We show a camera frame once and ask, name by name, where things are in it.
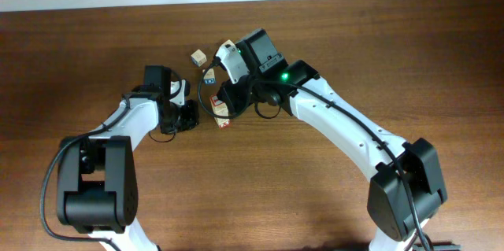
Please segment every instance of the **small robot arm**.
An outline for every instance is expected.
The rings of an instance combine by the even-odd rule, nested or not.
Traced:
[[[370,251],[410,250],[418,235],[431,249],[421,226],[447,200],[447,189],[429,142],[410,144],[373,123],[307,63],[289,65],[264,29],[221,46],[209,68],[217,65],[230,77],[217,93],[229,119],[254,103],[279,106],[315,127],[358,166],[370,182],[368,212],[378,226]]]
[[[174,82],[173,73],[178,78]],[[88,239],[107,250],[159,250],[136,219],[139,195],[133,150],[157,126],[162,134],[175,136],[198,125],[198,105],[186,100],[189,90],[189,82],[170,68],[146,66],[143,85],[124,94],[119,109],[101,126],[83,138],[68,137],[61,142],[64,152],[57,174],[61,223],[88,234],[92,238]],[[104,181],[83,180],[82,175],[97,170],[105,171]]]

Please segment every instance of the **red and white box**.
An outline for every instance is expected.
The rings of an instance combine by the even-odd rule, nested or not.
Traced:
[[[210,97],[210,102],[212,103],[212,110],[213,113],[220,115],[220,116],[228,116],[229,111],[228,107],[226,106],[226,103],[221,101],[216,95],[213,95]],[[219,128],[226,128],[229,125],[231,125],[231,121],[229,119],[223,119],[223,118],[216,118],[215,121],[217,122],[217,125],[219,125]]]

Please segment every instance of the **wooden table surface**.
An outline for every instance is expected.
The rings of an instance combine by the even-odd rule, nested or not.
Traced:
[[[439,152],[449,200],[425,231],[465,250],[504,245],[504,0],[291,0],[0,14],[0,246],[100,250],[50,238],[43,174],[59,141],[89,131],[145,65],[192,82],[190,55],[265,28],[351,105]],[[217,71],[218,83],[225,73]],[[195,87],[191,98],[195,98]],[[206,87],[205,96],[217,92]],[[263,108],[265,113],[275,109]],[[318,131],[249,109],[220,130],[136,149],[138,219],[163,250],[285,250],[369,242],[368,183]],[[57,232],[55,177],[47,214]]]

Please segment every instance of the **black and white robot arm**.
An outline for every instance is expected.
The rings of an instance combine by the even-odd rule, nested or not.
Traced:
[[[320,131],[358,166],[370,182],[368,212],[378,226],[370,251],[410,249],[415,231],[423,235],[419,227],[447,200],[430,143],[421,138],[409,144],[373,123],[307,63],[289,65],[263,29],[223,45],[209,68],[217,65],[230,77],[217,93],[228,107],[228,118],[238,117],[257,102],[280,106]]]
[[[41,196],[44,228],[53,237],[100,242],[107,250],[158,251],[136,219],[138,188],[133,150],[157,126],[174,135],[198,125],[198,106],[186,100],[189,83],[163,66],[146,66],[144,83],[123,95],[119,108],[90,133],[61,142],[57,174],[57,217],[86,238],[55,234],[47,226],[43,207],[48,176]],[[82,175],[105,171],[103,181],[85,181]]]

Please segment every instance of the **wooden table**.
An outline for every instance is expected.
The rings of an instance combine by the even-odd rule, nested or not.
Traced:
[[[43,174],[61,138],[89,131],[145,65],[192,82],[190,55],[265,28],[351,105],[439,152],[449,200],[425,231],[465,250],[504,245],[504,0],[291,0],[0,14],[0,246],[100,250],[50,238]],[[225,73],[217,71],[218,83]],[[206,87],[204,95],[217,92]],[[262,109],[274,113],[275,109]],[[369,242],[368,183],[318,131],[252,109],[219,130],[201,114],[175,142],[135,151],[138,218],[163,250],[278,250]],[[47,214],[57,232],[55,177]]]

